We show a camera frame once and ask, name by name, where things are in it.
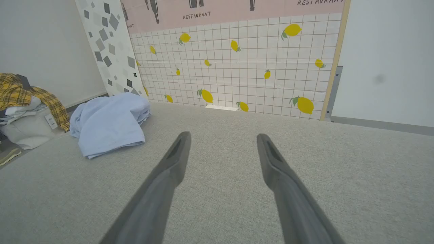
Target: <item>gray fabric surface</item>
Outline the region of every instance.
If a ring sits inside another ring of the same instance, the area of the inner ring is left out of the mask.
[[[344,240],[433,243],[434,137],[152,104],[146,144],[93,160],[52,140],[0,170],[0,243],[98,243],[181,131],[192,145],[164,243],[282,243],[262,179],[266,133]]]

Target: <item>bottle illustration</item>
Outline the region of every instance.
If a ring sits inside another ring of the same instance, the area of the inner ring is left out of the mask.
[[[151,8],[155,15],[155,20],[157,21],[157,24],[160,23],[160,20],[158,19],[158,4],[157,0],[150,0],[151,1]]]
[[[124,12],[125,20],[128,20],[127,11],[125,10],[125,6],[123,3],[122,3],[122,11]]]
[[[255,11],[255,0],[250,0],[250,11]]]
[[[188,0],[188,3],[190,4],[190,8],[197,8],[197,0]],[[204,0],[199,0],[199,6],[204,6]]]

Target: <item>metal bracket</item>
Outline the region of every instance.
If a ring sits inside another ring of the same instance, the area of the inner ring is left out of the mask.
[[[335,104],[336,93],[338,92],[338,86],[341,80],[343,68],[343,66],[336,67],[335,79],[333,80],[333,86],[330,92],[329,103],[327,104],[325,119],[330,119],[330,117],[332,116],[333,105]]]

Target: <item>white tag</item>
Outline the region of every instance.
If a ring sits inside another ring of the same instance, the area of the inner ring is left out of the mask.
[[[47,114],[45,116],[45,120],[48,122],[48,124],[50,125],[51,129],[57,128],[57,123],[54,120],[54,117],[52,114]]]

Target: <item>blue fabric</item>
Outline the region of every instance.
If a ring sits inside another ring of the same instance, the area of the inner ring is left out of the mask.
[[[80,104],[71,116],[71,135],[89,159],[145,142],[140,125],[151,115],[146,98],[125,92]]]

